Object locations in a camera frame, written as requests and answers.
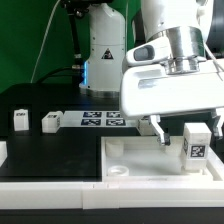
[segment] black cable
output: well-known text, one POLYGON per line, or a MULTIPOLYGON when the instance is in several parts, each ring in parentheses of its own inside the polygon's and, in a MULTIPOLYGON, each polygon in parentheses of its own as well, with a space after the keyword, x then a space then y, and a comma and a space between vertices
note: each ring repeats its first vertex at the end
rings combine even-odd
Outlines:
POLYGON ((74 71, 72 67, 62 67, 62 68, 57 68, 49 73, 47 73, 45 76, 37 80, 36 83, 42 83, 44 80, 50 78, 50 77, 59 77, 59 76, 74 76, 74 75, 57 75, 55 76, 56 73, 62 72, 62 71, 74 71))

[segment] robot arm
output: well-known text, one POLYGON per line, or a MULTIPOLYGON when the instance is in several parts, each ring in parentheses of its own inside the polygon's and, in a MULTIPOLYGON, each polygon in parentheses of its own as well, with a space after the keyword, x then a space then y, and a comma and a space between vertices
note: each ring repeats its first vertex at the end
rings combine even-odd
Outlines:
POLYGON ((160 116, 215 111, 215 135, 222 136, 224 114, 217 108, 224 108, 220 97, 224 94, 224 74, 211 60, 206 61, 204 48, 213 3, 141 1, 147 43, 127 52, 126 61, 132 68, 122 80, 120 110, 128 119, 149 116, 161 144, 169 141, 158 125, 160 116))

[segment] warning label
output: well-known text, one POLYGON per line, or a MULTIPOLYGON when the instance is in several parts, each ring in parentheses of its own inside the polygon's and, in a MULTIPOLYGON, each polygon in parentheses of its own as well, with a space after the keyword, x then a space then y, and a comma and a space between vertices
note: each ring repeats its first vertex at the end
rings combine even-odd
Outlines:
POLYGON ((110 52, 110 49, 107 48, 106 52, 104 53, 102 59, 108 59, 108 60, 113 60, 113 55, 110 52))

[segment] white block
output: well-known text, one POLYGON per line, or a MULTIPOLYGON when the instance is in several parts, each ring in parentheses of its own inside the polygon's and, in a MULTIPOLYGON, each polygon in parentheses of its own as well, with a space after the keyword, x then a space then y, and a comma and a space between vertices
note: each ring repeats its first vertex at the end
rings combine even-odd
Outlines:
POLYGON ((149 120, 147 118, 142 118, 136 121, 136 127, 141 134, 141 136, 145 135, 155 135, 153 131, 152 125, 149 124, 149 120))
POLYGON ((124 142, 120 139, 106 141, 106 155, 109 157, 121 157, 124 153, 124 142))
POLYGON ((61 111, 49 112, 42 119, 42 132, 43 133, 56 133, 61 127, 63 113, 61 111))
POLYGON ((204 169, 207 164, 211 131, 205 123, 186 123, 181 159, 186 170, 204 169))
POLYGON ((14 111, 14 130, 26 131, 29 130, 28 110, 20 109, 14 111))
POLYGON ((0 167, 7 158, 7 147, 6 142, 0 142, 0 167))

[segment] white plastic part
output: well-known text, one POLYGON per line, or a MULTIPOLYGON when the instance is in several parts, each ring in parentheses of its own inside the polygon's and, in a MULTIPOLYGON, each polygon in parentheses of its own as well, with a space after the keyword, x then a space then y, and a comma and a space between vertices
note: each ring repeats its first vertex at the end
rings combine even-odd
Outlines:
POLYGON ((6 146, 6 142, 1 142, 0 141, 0 167, 2 166, 2 164, 5 162, 6 158, 7 158, 7 146, 6 146))
POLYGON ((199 28, 196 0, 141 0, 145 36, 180 26, 199 28))
POLYGON ((90 57, 80 88, 119 92, 125 56, 125 19, 106 3, 90 7, 90 57))
POLYGON ((124 143, 120 139, 106 141, 106 154, 109 157, 121 157, 124 153, 124 143))
POLYGON ((168 59, 170 56, 170 42, 167 37, 160 37, 156 40, 150 41, 147 44, 141 45, 140 47, 136 47, 126 54, 126 60, 130 67, 134 66, 142 66, 142 65, 150 65, 153 63, 158 63, 160 61, 164 61, 168 59), (135 59, 135 51, 141 48, 151 47, 154 50, 154 58, 152 60, 144 60, 144 61, 136 61, 135 59))
POLYGON ((49 112, 42 119, 42 132, 43 133, 56 133, 61 127, 63 113, 61 111, 49 112))
POLYGON ((14 111, 14 130, 27 131, 29 130, 28 110, 20 109, 14 111))
MULTIPOLYGON (((224 59, 218 60, 224 65, 224 59)), ((167 76, 161 65, 129 69, 123 77, 120 111, 125 119, 149 115, 170 115, 224 107, 224 73, 209 60, 200 63, 200 72, 167 76)))
POLYGON ((211 135, 205 123, 185 124, 181 152, 185 170, 200 170, 206 167, 211 135))

